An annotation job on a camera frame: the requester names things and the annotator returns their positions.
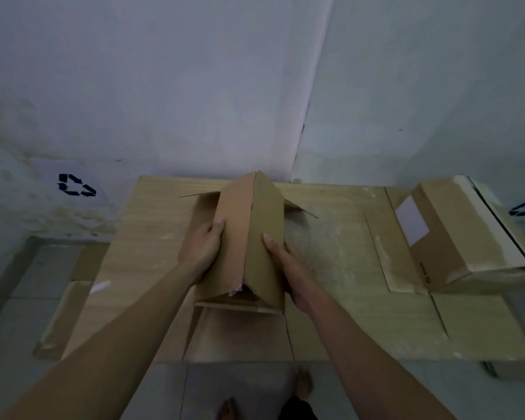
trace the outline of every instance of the tiled floor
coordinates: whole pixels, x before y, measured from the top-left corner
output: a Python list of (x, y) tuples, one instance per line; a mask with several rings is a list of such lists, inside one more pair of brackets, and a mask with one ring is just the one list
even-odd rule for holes
[[(0, 412), (54, 364), (32, 358), (79, 253), (76, 246), (45, 246), (0, 313)], [(525, 305), (525, 295), (518, 296)], [(525, 419), (525, 383), (488, 376), (472, 362), (403, 365), (460, 419)], [(309, 402), (319, 418), (355, 419), (329, 363), (308, 365), (315, 390)], [(291, 389), (287, 364), (154, 365), (123, 415), (132, 419), (213, 419), (235, 396), (245, 419), (275, 418)]]

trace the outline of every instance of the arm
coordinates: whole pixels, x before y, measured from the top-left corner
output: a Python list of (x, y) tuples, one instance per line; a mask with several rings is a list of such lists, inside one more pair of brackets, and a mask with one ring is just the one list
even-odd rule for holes
[(223, 223), (201, 226), (175, 268), (60, 361), (3, 419), (118, 419), (150, 367), (185, 295), (210, 266)]
[(263, 241), (283, 268), (295, 305), (313, 321), (360, 419), (455, 419), (312, 280), (291, 243), (285, 250), (266, 234)]

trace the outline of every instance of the right hand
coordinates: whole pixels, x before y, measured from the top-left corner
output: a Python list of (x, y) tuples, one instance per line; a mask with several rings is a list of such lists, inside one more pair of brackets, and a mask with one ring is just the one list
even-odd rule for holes
[(286, 280), (292, 289), (292, 299), (301, 311), (309, 313), (311, 296), (319, 289), (318, 284), (313, 280), (303, 256), (287, 239), (285, 240), (286, 249), (275, 242), (266, 233), (262, 237), (266, 250), (270, 252), (276, 264), (283, 270)]

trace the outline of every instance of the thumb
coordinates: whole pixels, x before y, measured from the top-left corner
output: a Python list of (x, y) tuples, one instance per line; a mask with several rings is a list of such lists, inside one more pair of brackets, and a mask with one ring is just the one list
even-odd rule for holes
[(289, 260), (290, 255), (277, 242), (272, 240), (268, 234), (264, 233), (262, 240), (266, 250), (276, 256), (282, 264)]
[(225, 220), (219, 219), (217, 221), (214, 221), (214, 223), (212, 224), (212, 229), (210, 230), (210, 234), (220, 236), (222, 234), (222, 231), (224, 231), (224, 227)]

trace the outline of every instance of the foot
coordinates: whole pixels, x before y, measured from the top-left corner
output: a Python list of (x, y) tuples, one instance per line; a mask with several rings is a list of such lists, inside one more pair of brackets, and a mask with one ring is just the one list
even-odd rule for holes
[(224, 401), (224, 403), (218, 410), (216, 420), (239, 420), (239, 415), (237, 414), (237, 406), (235, 405), (235, 399), (229, 398)]
[(294, 395), (305, 401), (313, 392), (313, 379), (305, 368), (299, 368), (295, 378)]

